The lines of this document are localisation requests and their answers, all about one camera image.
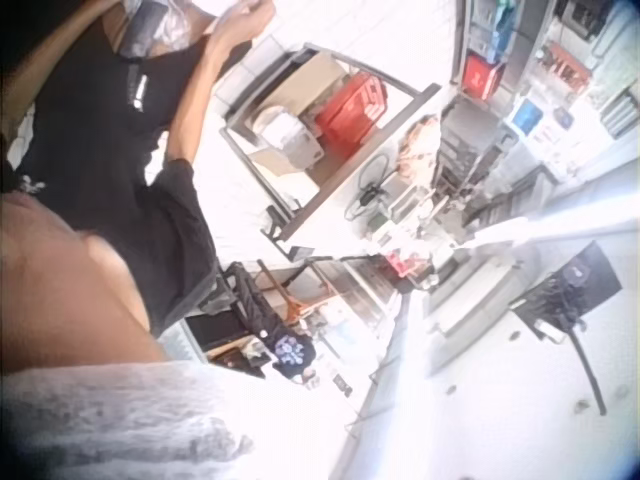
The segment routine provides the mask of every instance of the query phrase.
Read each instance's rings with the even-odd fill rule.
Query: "black cable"
[[[365,172],[367,172],[368,169],[371,168],[371,165],[378,163],[376,162],[378,158],[384,158],[384,168],[382,169],[380,179],[377,182],[369,182],[367,183],[367,185],[362,185],[362,180],[364,178]],[[347,220],[348,222],[353,222],[358,217],[361,217],[365,213],[369,212],[371,210],[371,206],[375,205],[374,200],[384,194],[384,191],[380,187],[394,172],[393,169],[388,172],[390,163],[391,159],[389,158],[389,155],[387,155],[386,153],[378,153],[360,171],[360,174],[358,175],[358,189],[360,191],[358,192],[356,198],[354,198],[345,209],[345,220]],[[371,199],[366,201],[366,203],[363,203],[363,199],[366,199],[366,197],[368,196],[371,196]],[[355,212],[352,212],[352,209],[356,204],[359,204],[359,208]]]
[[[569,336],[569,340],[573,344],[573,347],[576,349],[578,353],[578,357],[580,358],[580,363],[582,363],[582,368],[584,368],[585,373],[587,374],[587,378],[589,379],[589,384],[591,385],[591,389],[593,390],[593,395],[596,397],[596,403],[598,404],[598,409],[600,410],[600,415],[605,416],[607,414],[607,406],[604,403],[604,398],[602,397],[602,391],[600,390],[600,386],[598,385],[598,379],[596,378],[593,370],[591,369],[591,364],[589,363],[589,359],[587,358],[587,354],[584,352],[582,348],[582,344],[578,339],[578,336],[573,331],[572,325],[569,325],[565,319],[565,315],[563,313],[566,312],[567,316],[571,315],[571,310],[569,307],[569,302],[567,302],[566,297],[564,296],[564,288],[563,283],[564,280],[562,278],[558,279],[559,290],[560,290],[560,299],[562,300],[562,304],[564,307],[564,312],[560,314],[560,324],[562,325],[562,329],[565,330],[566,334]],[[577,324],[578,318],[570,318],[570,320]]]

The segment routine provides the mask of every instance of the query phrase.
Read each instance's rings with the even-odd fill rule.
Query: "black device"
[[[562,268],[511,303],[511,310],[539,340],[547,337],[541,330],[545,323],[569,337],[589,378],[601,415],[607,413],[602,392],[574,329],[580,326],[586,330],[582,316],[620,290],[622,285],[609,260],[598,244],[592,242]]]
[[[142,0],[127,26],[118,55],[127,60],[141,60],[151,52],[155,35],[169,7],[154,0]]]

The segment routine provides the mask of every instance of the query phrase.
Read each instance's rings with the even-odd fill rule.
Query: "metal pole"
[[[249,173],[253,175],[253,178],[256,179],[258,184],[264,189],[264,191],[271,198],[274,206],[280,211],[282,216],[287,220],[291,220],[294,217],[293,211],[289,208],[289,205],[284,201],[284,199],[280,196],[280,194],[276,191],[275,188],[267,181],[266,178],[262,176],[260,170],[253,164],[251,159],[244,153],[244,150],[240,148],[240,145],[236,143],[233,137],[229,134],[227,127],[223,127],[220,129],[220,135],[225,141],[229,144],[233,152],[242,160],[242,163],[249,170]]]

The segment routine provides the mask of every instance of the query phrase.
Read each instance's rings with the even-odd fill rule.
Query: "cable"
[[[378,163],[377,160],[379,158],[384,159],[384,167],[382,169],[382,174],[380,175],[380,179],[377,182],[369,182],[366,185],[362,185],[364,174],[369,171],[371,165]],[[378,153],[375,157],[367,163],[364,168],[360,171],[358,175],[358,195],[354,198],[351,203],[347,206],[344,211],[344,218],[348,222],[353,222],[356,218],[361,217],[365,213],[369,213],[372,210],[372,207],[375,208],[375,200],[383,195],[386,192],[381,188],[382,184],[393,174],[395,171],[392,169],[390,172],[389,164],[391,163],[391,159],[386,153]]]

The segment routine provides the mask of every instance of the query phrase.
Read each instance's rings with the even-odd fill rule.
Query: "forearm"
[[[193,163],[200,145],[211,90],[230,50],[225,42],[213,36],[207,43],[171,122],[167,142],[168,160],[183,158]]]
[[[76,39],[98,17],[119,0],[90,0],[53,34],[47,37],[4,79],[2,89],[2,134],[10,143],[22,118],[49,74]]]

